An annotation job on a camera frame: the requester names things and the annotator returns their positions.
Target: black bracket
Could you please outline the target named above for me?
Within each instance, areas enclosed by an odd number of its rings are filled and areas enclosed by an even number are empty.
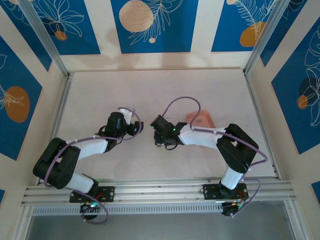
[[[115,197],[115,187],[114,186],[98,186],[97,187],[97,195],[99,196],[96,200],[98,200],[101,203],[113,203],[114,197]],[[70,203],[86,203],[87,201],[91,201],[89,198],[77,193],[72,192],[70,194]]]
[[[226,191],[226,188],[219,184],[204,184],[201,191],[204,200],[239,200],[246,201],[249,198],[245,183],[238,183],[233,190]]]

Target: gray floor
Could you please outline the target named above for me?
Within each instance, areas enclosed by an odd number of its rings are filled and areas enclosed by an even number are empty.
[[[111,215],[104,225],[80,216],[37,216],[27,240],[292,240],[283,202],[253,202],[234,219],[220,213]]]

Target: orange circle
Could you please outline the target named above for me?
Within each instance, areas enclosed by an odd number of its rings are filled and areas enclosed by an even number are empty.
[[[246,48],[254,47],[265,25],[264,21],[260,21],[247,27],[241,34],[240,44]]]
[[[301,95],[298,97],[296,103],[298,104],[298,107],[303,110],[308,106],[308,98],[305,95]]]
[[[12,86],[5,92],[4,99],[7,101],[4,107],[8,117],[16,123],[23,123],[30,110],[28,93],[20,86]]]
[[[60,41],[67,40],[67,34],[65,34],[63,31],[56,31],[54,35]]]

